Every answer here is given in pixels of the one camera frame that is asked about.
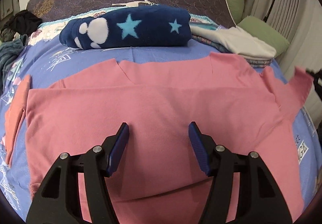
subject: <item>orange folded garment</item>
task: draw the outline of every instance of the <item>orange folded garment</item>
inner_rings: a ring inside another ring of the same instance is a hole
[[[27,97],[30,90],[30,75],[26,75],[16,90],[14,98],[6,111],[4,118],[5,128],[5,150],[7,155],[5,163],[11,167],[12,152],[16,142],[17,135],[26,116]]]

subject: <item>silver bolt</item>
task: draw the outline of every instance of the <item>silver bolt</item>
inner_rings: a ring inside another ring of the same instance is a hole
[[[255,151],[252,151],[251,152],[251,157],[254,158],[254,159],[258,158],[258,153],[255,152]]]
[[[222,145],[217,145],[216,146],[216,151],[223,152],[225,150],[225,147]]]
[[[98,153],[98,152],[100,152],[102,150],[102,147],[101,146],[95,146],[94,148],[93,148],[93,152],[95,152],[95,153]]]
[[[68,157],[68,153],[63,152],[60,156],[59,156],[62,160],[64,160],[65,158]]]

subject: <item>blue star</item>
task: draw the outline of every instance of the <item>blue star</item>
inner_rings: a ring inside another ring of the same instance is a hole
[[[122,40],[128,35],[131,35],[138,39],[138,36],[134,31],[134,28],[137,27],[140,22],[142,22],[142,20],[133,21],[131,19],[131,14],[129,14],[128,17],[126,18],[125,23],[116,24],[118,27],[122,29]]]
[[[177,33],[179,33],[179,28],[182,26],[181,24],[177,24],[177,19],[175,19],[175,21],[173,23],[169,23],[171,25],[171,31],[176,31]]]

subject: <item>green pillow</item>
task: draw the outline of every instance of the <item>green pillow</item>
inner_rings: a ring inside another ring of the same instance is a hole
[[[244,0],[227,0],[227,4],[235,23],[238,24],[242,20],[241,17],[244,12]]]
[[[239,27],[252,36],[266,42],[276,49],[275,57],[285,52],[289,47],[289,41],[267,23],[254,16],[247,16],[239,24]]]

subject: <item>white deer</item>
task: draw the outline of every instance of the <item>white deer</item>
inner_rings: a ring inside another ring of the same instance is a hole
[[[156,3],[151,3],[148,0],[144,0],[144,2],[143,1],[135,1],[135,2],[128,2],[128,3],[112,3],[112,5],[124,5],[127,7],[138,7],[139,3],[146,3],[148,5],[156,5]]]

